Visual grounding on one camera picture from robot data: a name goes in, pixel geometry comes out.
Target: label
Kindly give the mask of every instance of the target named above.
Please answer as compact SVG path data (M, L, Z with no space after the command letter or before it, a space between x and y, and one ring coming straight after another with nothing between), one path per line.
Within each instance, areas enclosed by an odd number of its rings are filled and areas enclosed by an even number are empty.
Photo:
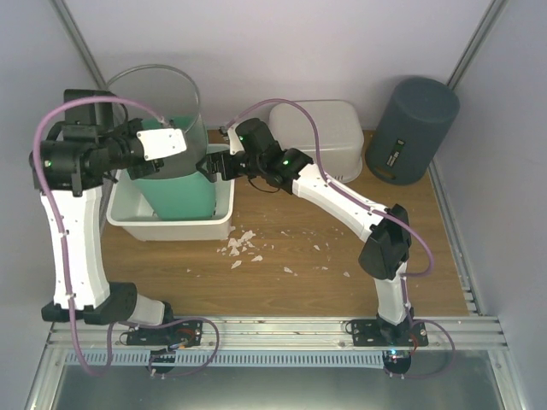
M401 155L401 151L403 151L405 142L402 139L398 139L395 142L395 145L393 145L393 149L391 150L390 156L387 159L387 162L385 163L389 168L393 168L395 165L395 162L397 162L397 159Z

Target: white plastic bin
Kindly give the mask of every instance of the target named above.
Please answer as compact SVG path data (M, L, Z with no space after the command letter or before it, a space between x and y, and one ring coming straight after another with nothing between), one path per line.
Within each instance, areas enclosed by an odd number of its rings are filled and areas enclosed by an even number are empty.
M217 143L213 150L229 149ZM121 226L139 241L209 241L227 239L230 234L233 212L234 181L215 182L216 206L210 220L164 221L154 214L140 190L126 172L119 171L110 194L107 220Z

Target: green container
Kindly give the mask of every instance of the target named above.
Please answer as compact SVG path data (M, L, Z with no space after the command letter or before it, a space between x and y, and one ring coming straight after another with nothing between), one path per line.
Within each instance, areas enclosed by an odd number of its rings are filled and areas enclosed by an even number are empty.
M192 117L172 118L185 130ZM145 130L160 127L155 120L144 120ZM201 116L185 133L188 150L165 158L160 172L133 183L143 193L161 220L208 220L215 211L215 185L196 171L196 163L207 153L207 130Z

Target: white plastic panel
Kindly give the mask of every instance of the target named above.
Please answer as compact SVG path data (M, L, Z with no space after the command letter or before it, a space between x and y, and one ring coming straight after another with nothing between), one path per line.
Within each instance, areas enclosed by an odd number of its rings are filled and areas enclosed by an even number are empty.
M483 313L498 315L530 408L545 408L547 3L509 2L456 90L438 165Z
M489 2L67 1L106 78L151 62L183 69L200 87L208 126L284 97L347 100L366 127L403 76L449 78ZM166 73L119 87L166 114L185 92Z
M48 220L32 185L28 155L40 119L69 87L94 87L48 2L0 6L0 396L25 405L50 324L53 297Z

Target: wooden surface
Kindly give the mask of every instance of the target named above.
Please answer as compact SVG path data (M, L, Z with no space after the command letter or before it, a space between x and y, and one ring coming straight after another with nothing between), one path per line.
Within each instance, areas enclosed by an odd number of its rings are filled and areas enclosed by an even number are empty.
M211 142L219 136L212 132ZM267 189L261 181L256 182ZM376 179L366 167L349 187L387 206L400 203L410 224L435 255L429 278L409 280L416 315L467 315L429 177L411 186ZM372 316L378 305L373 280L361 270L362 242L310 202L284 192L265 194L236 181L231 237L252 230L256 246L239 256L217 252L228 241L139 242L107 225L103 263L109 280L131 281L139 293L170 302L176 314ZM415 241L409 272L426 266ZM261 255L263 261L251 262ZM234 261L242 261L231 269Z

